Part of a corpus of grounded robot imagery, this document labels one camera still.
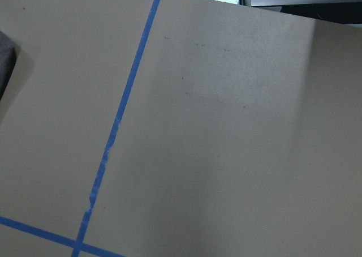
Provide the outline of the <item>black box with label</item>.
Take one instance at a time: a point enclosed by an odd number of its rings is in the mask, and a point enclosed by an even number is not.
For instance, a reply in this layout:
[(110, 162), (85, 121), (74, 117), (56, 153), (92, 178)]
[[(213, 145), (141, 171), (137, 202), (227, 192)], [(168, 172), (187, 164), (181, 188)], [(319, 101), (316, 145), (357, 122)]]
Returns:
[(244, 5), (361, 28), (361, 0), (243, 0)]

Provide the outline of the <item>dark brown t-shirt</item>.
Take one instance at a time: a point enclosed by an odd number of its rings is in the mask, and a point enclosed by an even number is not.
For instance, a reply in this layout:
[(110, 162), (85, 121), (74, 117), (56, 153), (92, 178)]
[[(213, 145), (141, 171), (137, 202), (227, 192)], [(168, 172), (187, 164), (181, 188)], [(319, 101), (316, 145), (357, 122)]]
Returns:
[(0, 52), (0, 77), (1, 77), (1, 92), (0, 98), (3, 97), (12, 72), (14, 70), (16, 64), (16, 47), (15, 43), (6, 36), (3, 32), (1, 32), (1, 52)]

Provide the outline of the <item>brown paper table cover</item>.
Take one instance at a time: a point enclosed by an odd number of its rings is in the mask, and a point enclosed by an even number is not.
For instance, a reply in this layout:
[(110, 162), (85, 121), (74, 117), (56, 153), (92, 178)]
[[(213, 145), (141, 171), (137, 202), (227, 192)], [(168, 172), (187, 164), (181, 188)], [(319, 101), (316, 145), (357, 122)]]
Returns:
[(1, 0), (2, 256), (360, 256), (361, 30), (208, 0)]

